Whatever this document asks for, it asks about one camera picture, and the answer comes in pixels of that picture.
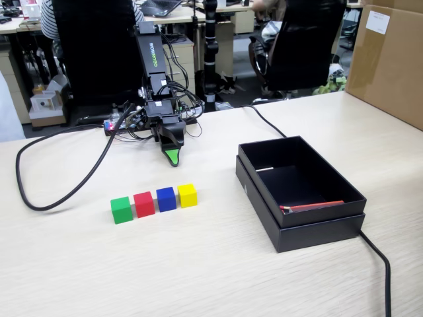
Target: paper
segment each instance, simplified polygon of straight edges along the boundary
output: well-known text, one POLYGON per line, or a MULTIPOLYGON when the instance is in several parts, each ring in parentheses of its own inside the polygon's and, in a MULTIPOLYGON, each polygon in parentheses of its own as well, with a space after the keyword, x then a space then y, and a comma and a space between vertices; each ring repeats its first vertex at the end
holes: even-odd
POLYGON ((386 30, 388 29, 390 18, 391 17, 389 15, 383 15, 382 13, 370 11, 365 27, 369 30, 385 35, 386 30))

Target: office chair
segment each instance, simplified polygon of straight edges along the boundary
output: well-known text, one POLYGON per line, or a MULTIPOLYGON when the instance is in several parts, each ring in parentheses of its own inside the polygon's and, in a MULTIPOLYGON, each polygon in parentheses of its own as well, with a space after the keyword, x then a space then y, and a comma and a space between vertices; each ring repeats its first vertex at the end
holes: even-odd
POLYGON ((289 98, 292 90, 326 84, 346 0, 286 0, 286 5, 273 46, 266 45, 261 36, 250 40, 264 48, 264 55, 254 50, 254 58, 268 90, 288 92, 289 98))
POLYGON ((141 86, 131 0, 53 0, 67 76, 77 104, 122 103, 141 86))

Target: laptop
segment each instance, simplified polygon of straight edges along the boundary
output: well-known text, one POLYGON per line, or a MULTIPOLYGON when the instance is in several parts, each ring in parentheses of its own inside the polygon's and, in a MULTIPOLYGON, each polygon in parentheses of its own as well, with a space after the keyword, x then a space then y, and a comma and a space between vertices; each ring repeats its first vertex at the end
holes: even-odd
POLYGON ((139 9, 146 16, 163 18, 181 3, 182 0, 146 0, 139 9))

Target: cardboard box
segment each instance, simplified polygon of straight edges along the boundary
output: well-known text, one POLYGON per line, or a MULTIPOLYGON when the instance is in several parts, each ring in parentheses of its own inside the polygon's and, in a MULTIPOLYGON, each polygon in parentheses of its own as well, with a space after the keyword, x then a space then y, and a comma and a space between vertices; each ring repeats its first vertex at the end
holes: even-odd
POLYGON ((423 13, 422 0, 365 0, 367 5, 377 5, 398 10, 423 13))
POLYGON ((423 130, 423 1, 368 3, 346 91, 423 130))

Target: desk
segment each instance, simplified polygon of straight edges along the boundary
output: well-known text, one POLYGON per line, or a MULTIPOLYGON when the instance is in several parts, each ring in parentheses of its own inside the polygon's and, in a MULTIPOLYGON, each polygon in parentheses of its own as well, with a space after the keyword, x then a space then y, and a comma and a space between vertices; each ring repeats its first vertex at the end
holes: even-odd
MULTIPOLYGON (((204 10, 204 4, 196 3, 196 6, 204 10)), ((254 31, 254 12, 252 11, 252 3, 248 7, 241 4, 232 5, 230 7, 217 8, 216 13, 234 13, 231 22, 234 24, 233 33, 251 33, 254 31)))
MULTIPOLYGON (((194 12, 190 7, 181 7, 179 10, 172 11, 165 18, 157 17, 145 17, 146 21, 153 21, 154 24, 170 24, 170 23, 189 23, 192 22, 192 16, 194 12)), ((204 13, 196 12, 198 22, 206 21, 206 16, 204 13)))
POLYGON ((16 33, 16 29, 22 21, 23 18, 12 18, 12 21, 0 24, 0 35, 16 33))
MULTIPOLYGON (((165 18, 157 17, 145 17, 146 21, 153 21, 154 24, 170 24, 170 23, 189 23, 192 22, 192 8, 181 7, 179 10, 174 10, 165 18)), ((206 16, 204 13, 197 12, 198 22, 204 22, 206 16)), ((0 24, 0 34, 12 34, 16 32, 29 32, 29 31, 41 31, 41 25, 29 26, 28 28, 23 26, 19 27, 24 18, 14 18, 11 22, 0 24)))
POLYGON ((362 9, 364 8, 364 4, 361 1, 358 1, 357 3, 349 3, 347 2, 346 7, 349 9, 362 9))
MULTIPOLYGON (((393 316, 423 315, 423 132, 345 92, 258 109, 285 134, 301 135, 367 197, 363 231, 391 262, 393 316)), ((178 168, 158 143, 115 141, 94 176, 53 214, 20 200, 13 166, 30 140, 0 144, 1 314, 384 315, 385 268, 361 238, 275 252, 235 175, 235 155, 239 143, 278 133, 251 109, 199 121, 203 135, 186 135, 178 168), (113 223, 111 199, 155 197, 157 188, 189 182, 197 207, 113 223)), ((66 194, 106 142, 103 131, 90 130, 29 149, 21 172, 31 201, 45 205, 66 194)))
MULTIPOLYGON (((204 9, 204 4, 202 2, 197 2, 196 6, 197 8, 204 9)), ((251 11, 251 8, 252 8, 252 3, 250 3, 248 7, 244 7, 241 4, 231 5, 229 7, 217 8, 216 13, 251 11)))

